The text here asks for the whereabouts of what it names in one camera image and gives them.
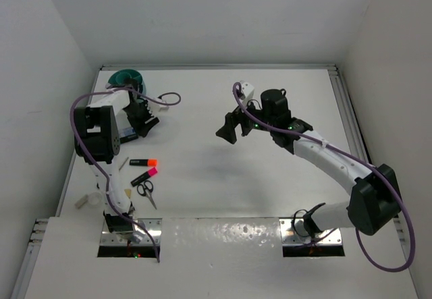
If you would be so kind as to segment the black orange highlighter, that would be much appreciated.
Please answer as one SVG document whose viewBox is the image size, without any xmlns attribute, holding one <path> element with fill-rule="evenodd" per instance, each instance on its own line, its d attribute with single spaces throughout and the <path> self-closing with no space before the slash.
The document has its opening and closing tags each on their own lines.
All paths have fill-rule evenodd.
<svg viewBox="0 0 432 299">
<path fill-rule="evenodd" d="M 156 159 L 130 159 L 129 165 L 131 166 L 143 166 L 143 167 L 156 167 Z"/>
</svg>

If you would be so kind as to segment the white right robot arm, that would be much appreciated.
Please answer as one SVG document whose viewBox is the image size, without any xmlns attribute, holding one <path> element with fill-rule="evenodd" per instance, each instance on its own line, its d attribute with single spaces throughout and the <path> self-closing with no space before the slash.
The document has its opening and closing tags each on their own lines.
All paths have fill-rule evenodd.
<svg viewBox="0 0 432 299">
<path fill-rule="evenodd" d="M 315 238 L 328 229 L 351 227 L 372 236 L 401 211 L 395 198 L 399 189 L 394 170 L 385 164 L 367 167 L 341 154 L 310 124 L 292 116 L 284 89 L 262 92 L 260 107 L 254 106 L 254 90 L 247 85 L 236 83 L 233 94 L 238 106 L 225 115 L 218 137 L 235 144 L 236 126 L 243 136 L 252 130 L 266 131 L 277 146 L 315 165 L 350 197 L 346 202 L 322 202 L 305 211 L 292 223 L 298 236 Z"/>
</svg>

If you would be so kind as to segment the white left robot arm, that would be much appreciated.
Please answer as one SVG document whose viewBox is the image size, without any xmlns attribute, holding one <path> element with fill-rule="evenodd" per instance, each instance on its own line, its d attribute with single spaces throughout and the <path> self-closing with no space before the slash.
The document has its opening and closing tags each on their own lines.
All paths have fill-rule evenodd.
<svg viewBox="0 0 432 299">
<path fill-rule="evenodd" d="M 74 134 L 75 152 L 84 159 L 97 179 L 103 215 L 111 233 L 134 237 L 142 232 L 154 242 L 145 224 L 134 218 L 134 206 L 122 186 L 117 156 L 121 140 L 117 115 L 124 112 L 139 136 L 145 137 L 158 119 L 135 78 L 112 84 L 109 90 L 78 97 L 70 108 L 70 125 Z"/>
</svg>

